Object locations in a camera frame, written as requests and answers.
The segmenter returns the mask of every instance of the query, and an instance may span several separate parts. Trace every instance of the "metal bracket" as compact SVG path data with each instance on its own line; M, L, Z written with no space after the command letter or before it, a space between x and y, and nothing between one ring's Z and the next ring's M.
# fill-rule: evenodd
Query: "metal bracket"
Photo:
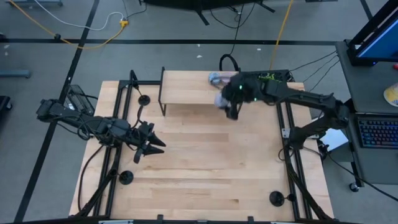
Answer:
M290 128L282 128L282 137L284 139L288 139L290 136ZM309 139L319 139L319 135L314 134L313 136L310 136Z

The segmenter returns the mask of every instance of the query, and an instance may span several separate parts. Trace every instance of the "black mount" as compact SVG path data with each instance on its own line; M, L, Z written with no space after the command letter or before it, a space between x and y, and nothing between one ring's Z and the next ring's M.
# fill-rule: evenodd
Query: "black mount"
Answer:
M281 192L279 191L274 191L269 194L269 201L271 204L275 207L280 207L285 203L285 199L294 202L296 201L296 196L294 194L290 194L287 197L285 197Z
M150 103L150 97L147 96L147 95L141 95L141 96L138 98L138 103L139 103L141 106L146 106L146 105L148 105L148 104Z
M132 180L134 179L134 174L132 174L131 171L123 171L120 175L119 175L119 181L121 184L123 185L129 185Z

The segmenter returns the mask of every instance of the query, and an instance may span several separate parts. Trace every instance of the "desk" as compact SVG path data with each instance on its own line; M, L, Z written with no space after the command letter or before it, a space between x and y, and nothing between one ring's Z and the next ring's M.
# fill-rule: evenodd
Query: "desk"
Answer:
M289 84L303 89L302 83ZM103 82L96 115L112 115L117 89L118 82ZM135 177L130 185L116 183L111 218L153 220L163 214L165 220L245 221L248 216L256 221L294 220L290 202L281 207L273 207L269 202L269 194L274 190L289 194L285 164L277 158L282 143L275 107L264 103L244 105L239 121L227 119L224 111L213 105L169 105L167 115L162 116L157 102L159 86L142 85L140 91L151 98L141 120L155 124L156 135L167 147L164 154L144 157L139 164L132 161L135 152L123 147L119 172L130 170ZM133 90L127 117L130 123L137 116L138 97ZM308 108L292 105L292 109L297 126L310 122ZM305 145L317 148L313 140ZM82 166L97 148L97 140L88 141ZM321 208L333 216L320 158L307 151L301 155L307 189ZM98 186L103 157L104 149L87 167L83 204ZM77 189L78 186L70 214L78 211ZM297 196L304 217L298 189ZM107 197L105 190L100 214L104 213Z
M345 42L336 43L354 110L359 113L398 114L398 108L391 106L383 96L386 88L398 82L398 72L392 67L394 63L378 62L373 67L354 67L349 61L347 49ZM398 153L393 150L361 147L355 122L352 115L346 130L353 156L345 160L352 160L354 172L370 183L398 184L398 176L390 175L391 170L398 167Z
M392 62L378 62L373 67L354 67L349 61L344 41L336 43L341 67L346 77L355 110L359 113L398 114L383 96L384 90L398 82Z

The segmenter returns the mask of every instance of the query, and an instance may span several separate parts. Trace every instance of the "wooden table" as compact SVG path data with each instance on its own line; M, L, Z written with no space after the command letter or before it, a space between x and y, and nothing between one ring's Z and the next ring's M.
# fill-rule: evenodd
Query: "wooden table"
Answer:
M209 73L193 72L203 77ZM103 82L96 115L112 115L117 87L118 82ZM289 87L303 90L303 83L289 83ZM193 90L194 86L188 86L187 91ZM162 116L157 102L159 86L142 85L140 91L151 98L151 103L142 111L141 120L155 124L156 135L167 147L164 154L143 157L139 164L132 161L135 152L123 147L119 172L130 170L135 178L130 185L117 182L111 218L153 220L163 214L165 220L245 221L248 216L256 221L294 220L290 202L286 201L281 207L269 202L269 194L274 190L289 194L285 164L277 156L282 141L274 106L262 102L245 104L238 121L229 120L224 111L213 105L203 104L168 105L166 116ZM138 92L133 90L127 118L130 123L137 117L138 97ZM292 105L292 110L297 126L310 122L308 108ZM305 146L317 150L314 140L307 140ZM82 166L98 147L97 140L88 141ZM98 186L103 156L104 149L85 172L83 204ZM301 151L301 157L308 191L332 217L319 156ZM76 186L70 214L78 211L77 189ZM102 214L107 196L105 190ZM297 196L300 215L305 217L298 189Z

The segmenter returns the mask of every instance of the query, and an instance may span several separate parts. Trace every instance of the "keyboard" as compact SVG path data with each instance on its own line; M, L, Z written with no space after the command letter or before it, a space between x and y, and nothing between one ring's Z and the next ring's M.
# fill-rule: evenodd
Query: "keyboard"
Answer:
M357 114L362 147L398 149L398 116Z

